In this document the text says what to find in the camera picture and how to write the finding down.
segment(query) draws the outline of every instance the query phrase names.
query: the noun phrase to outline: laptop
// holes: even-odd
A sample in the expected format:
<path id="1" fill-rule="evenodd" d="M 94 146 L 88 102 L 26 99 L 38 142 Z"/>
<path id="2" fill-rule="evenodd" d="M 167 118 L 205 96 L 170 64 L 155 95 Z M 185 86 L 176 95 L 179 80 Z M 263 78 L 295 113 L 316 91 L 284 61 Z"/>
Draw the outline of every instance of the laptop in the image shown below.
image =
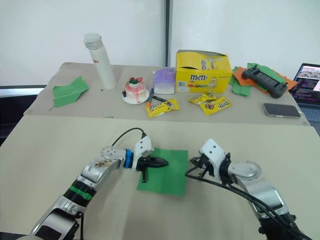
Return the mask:
<path id="1" fill-rule="evenodd" d="M 302 63 L 289 92 L 308 121 L 320 122 L 320 65 Z"/>

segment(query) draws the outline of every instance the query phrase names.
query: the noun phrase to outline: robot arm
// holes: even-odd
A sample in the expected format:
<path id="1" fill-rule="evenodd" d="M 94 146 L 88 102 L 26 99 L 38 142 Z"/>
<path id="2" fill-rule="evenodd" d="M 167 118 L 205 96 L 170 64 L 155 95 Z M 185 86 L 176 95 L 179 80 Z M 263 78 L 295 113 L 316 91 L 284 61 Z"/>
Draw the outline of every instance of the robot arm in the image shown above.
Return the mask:
<path id="1" fill-rule="evenodd" d="M 163 159 L 152 162 L 149 158 L 152 151 L 151 139 L 147 135 L 135 144 L 134 152 L 114 146 L 103 148 L 100 155 L 83 168 L 64 195 L 59 196 L 40 218 L 30 235 L 43 240 L 72 240 L 79 228 L 77 219 L 86 212 L 87 205 L 113 170 L 125 167 L 139 171 L 136 168 L 142 163 L 144 171 L 146 167 L 152 167 L 152 163 L 160 167 L 168 165 Z"/>
<path id="2" fill-rule="evenodd" d="M 208 172 L 222 181 L 223 185 L 229 185 L 233 192 L 255 200 L 254 203 L 250 202 L 250 205 L 261 224 L 259 232 L 266 234 L 268 240 L 304 239 L 302 236 L 305 235 L 300 233 L 295 224 L 295 216 L 289 213 L 276 188 L 264 178 L 259 165 L 249 161 L 231 162 L 230 154 L 226 154 L 213 139 L 207 140 L 199 149 L 199 153 L 200 158 L 193 160 L 193 163 L 202 171 L 198 174 L 199 177 L 194 178 L 203 178 Z M 232 183 L 239 185 L 244 192 L 232 186 Z M 276 215 L 281 219 L 275 221 Z"/>

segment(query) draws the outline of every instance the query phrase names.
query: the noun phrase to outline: green band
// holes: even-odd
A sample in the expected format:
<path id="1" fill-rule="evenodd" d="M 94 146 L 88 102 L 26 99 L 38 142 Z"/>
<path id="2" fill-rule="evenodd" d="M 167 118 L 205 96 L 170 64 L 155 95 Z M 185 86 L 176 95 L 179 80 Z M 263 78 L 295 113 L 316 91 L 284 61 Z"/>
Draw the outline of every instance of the green band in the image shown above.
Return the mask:
<path id="1" fill-rule="evenodd" d="M 75 192 L 76 194 L 81 195 L 85 200 L 91 200 L 93 198 L 89 193 L 81 191 L 81 190 L 79 190 L 78 188 L 76 188 L 74 186 L 70 186 L 69 189 L 71 191 Z"/>

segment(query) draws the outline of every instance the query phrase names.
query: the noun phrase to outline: table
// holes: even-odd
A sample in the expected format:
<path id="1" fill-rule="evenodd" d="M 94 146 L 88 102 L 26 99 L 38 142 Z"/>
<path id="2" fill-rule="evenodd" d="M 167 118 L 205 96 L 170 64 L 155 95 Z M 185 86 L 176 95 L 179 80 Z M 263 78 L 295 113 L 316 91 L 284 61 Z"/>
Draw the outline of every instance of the table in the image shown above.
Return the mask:
<path id="1" fill-rule="evenodd" d="M 25 115 L 0 148 L 0 232 L 27 234 L 100 149 L 132 127 L 143 128 L 154 147 L 188 150 L 189 158 L 213 138 L 233 161 L 258 163 L 299 228 L 320 238 L 320 138 L 313 127 L 39 115 Z M 131 132 L 118 146 L 132 149 L 139 137 Z M 86 239 L 266 239 L 241 197 L 193 179 L 184 197 L 136 191 L 139 174 L 112 173 L 88 205 Z"/>
<path id="2" fill-rule="evenodd" d="M 234 94 L 231 86 L 228 86 L 224 95 L 230 99 L 233 106 L 214 115 L 206 116 L 200 107 L 188 102 L 188 99 L 199 93 L 178 92 L 175 95 L 160 95 L 165 99 L 177 98 L 180 105 L 179 111 L 148 118 L 145 105 L 130 105 L 121 98 L 125 82 L 130 76 L 143 77 L 148 89 L 152 87 L 153 71 L 160 67 L 152 66 L 124 66 L 114 65 L 113 70 L 119 79 L 116 89 L 104 90 L 93 64 L 88 63 L 64 63 L 59 71 L 49 81 L 48 86 L 40 92 L 35 102 L 25 112 L 25 115 L 47 116 L 71 116 L 71 117 L 95 117 L 134 119 L 152 121 L 180 121 L 201 123 L 247 123 L 247 124 L 275 124 L 275 125 L 309 125 L 304 115 L 301 118 L 277 118 L 266 116 L 263 111 L 263 103 L 277 103 L 294 105 L 299 107 L 293 97 L 286 92 L 281 98 L 274 99 L 252 88 L 250 97 Z M 70 84 L 76 77 L 82 76 L 90 89 L 86 91 L 75 103 L 62 107 L 54 107 L 53 91 L 55 85 Z"/>

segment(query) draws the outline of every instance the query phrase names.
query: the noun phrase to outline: laptop screen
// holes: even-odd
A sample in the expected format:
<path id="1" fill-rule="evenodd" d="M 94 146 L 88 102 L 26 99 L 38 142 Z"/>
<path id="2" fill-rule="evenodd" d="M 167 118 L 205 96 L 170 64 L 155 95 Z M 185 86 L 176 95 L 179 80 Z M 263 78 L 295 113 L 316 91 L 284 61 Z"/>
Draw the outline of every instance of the laptop screen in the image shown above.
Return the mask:
<path id="1" fill-rule="evenodd" d="M 320 106 L 320 65 L 303 63 L 290 93 L 297 103 Z"/>

